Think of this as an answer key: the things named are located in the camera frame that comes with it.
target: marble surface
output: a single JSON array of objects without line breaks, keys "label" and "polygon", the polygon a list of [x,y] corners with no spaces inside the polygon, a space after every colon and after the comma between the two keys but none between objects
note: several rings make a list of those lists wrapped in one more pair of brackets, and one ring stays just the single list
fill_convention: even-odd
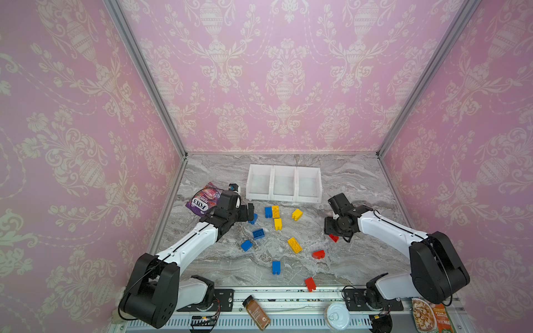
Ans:
[{"label": "marble surface", "polygon": [[[386,217],[402,223],[392,192],[379,167],[375,153],[356,155],[189,155],[188,164],[166,225],[160,250],[171,246],[189,232],[199,217],[185,203],[212,181],[226,188],[242,186],[245,197],[250,164],[320,167],[320,204],[294,204],[282,201],[253,201],[259,219],[255,225],[237,222],[216,244],[207,248],[183,272],[182,279],[197,274],[218,286],[303,285],[313,277],[317,285],[364,285],[385,272],[398,273],[409,268],[408,259],[371,236],[355,234],[350,243],[337,243],[324,235],[324,218],[333,214],[327,200],[341,192],[354,204],[367,204]],[[274,221],[264,217],[265,206],[278,205],[283,230],[274,230]],[[292,212],[304,215],[297,222]],[[262,228],[265,237],[254,240],[252,231]],[[294,254],[287,240],[295,237],[303,250]],[[251,240],[254,246],[244,252],[240,245]],[[314,259],[314,251],[326,257]],[[272,275],[272,261],[281,261],[281,274]]]}]

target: purple snack bag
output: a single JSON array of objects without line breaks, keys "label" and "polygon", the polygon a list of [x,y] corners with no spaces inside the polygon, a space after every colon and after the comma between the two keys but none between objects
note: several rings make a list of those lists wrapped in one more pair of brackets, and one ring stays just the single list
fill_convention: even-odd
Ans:
[{"label": "purple snack bag", "polygon": [[209,182],[194,198],[187,201],[185,206],[196,215],[204,216],[206,211],[216,206],[220,193],[222,193],[222,190],[217,189],[212,182]]}]

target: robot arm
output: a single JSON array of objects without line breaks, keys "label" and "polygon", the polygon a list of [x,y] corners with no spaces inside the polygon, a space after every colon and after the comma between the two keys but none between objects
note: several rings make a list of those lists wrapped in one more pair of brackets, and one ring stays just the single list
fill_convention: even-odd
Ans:
[{"label": "robot arm", "polygon": [[463,262],[445,234],[427,234],[396,223],[368,206],[354,207],[343,193],[328,202],[335,216],[326,217],[325,234],[350,242],[354,233],[363,232],[410,259],[410,272],[382,274],[367,283],[367,301],[373,308],[381,308],[385,300],[397,297],[422,296],[439,304],[470,282]]},{"label": "robot arm", "polygon": [[237,189],[236,184],[231,184],[231,191],[223,191],[218,204],[173,246],[156,255],[145,253],[137,260],[120,300],[121,311],[160,328],[176,308],[190,304],[208,308],[212,304],[212,281],[193,275],[180,283],[180,275],[200,253],[228,232],[235,222],[254,219],[253,204],[248,204],[248,208],[241,205]]}]

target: blue toy brick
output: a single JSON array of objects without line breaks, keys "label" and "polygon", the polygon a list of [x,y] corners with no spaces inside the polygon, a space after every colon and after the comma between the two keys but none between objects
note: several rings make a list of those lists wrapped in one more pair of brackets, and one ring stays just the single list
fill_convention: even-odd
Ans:
[{"label": "blue toy brick", "polygon": [[250,248],[252,247],[252,242],[250,242],[249,240],[245,241],[242,245],[241,245],[241,248],[243,248],[243,250],[246,252],[248,250],[250,250]]},{"label": "blue toy brick", "polygon": [[281,262],[280,261],[273,261],[272,262],[272,274],[278,274],[281,273]]},{"label": "blue toy brick", "polygon": [[272,218],[272,207],[265,207],[265,217]]},{"label": "blue toy brick", "polygon": [[256,230],[253,232],[253,234],[254,234],[254,239],[265,237],[265,232],[263,231],[263,229]]},{"label": "blue toy brick", "polygon": [[257,221],[257,214],[254,214],[254,220],[253,221],[248,221],[248,223],[255,224],[255,221]]}]

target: damask pattern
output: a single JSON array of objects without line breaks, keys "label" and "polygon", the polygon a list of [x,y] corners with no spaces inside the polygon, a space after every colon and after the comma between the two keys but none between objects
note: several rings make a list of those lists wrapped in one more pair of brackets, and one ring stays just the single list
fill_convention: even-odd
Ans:
[{"label": "damask pattern", "polygon": [[181,159],[102,2],[5,3],[0,50],[0,331],[106,331]]},{"label": "damask pattern", "polygon": [[418,228],[460,248],[479,332],[533,314],[533,2],[481,2],[385,164]]},{"label": "damask pattern", "polygon": [[375,151],[462,2],[120,0],[189,152]]}]

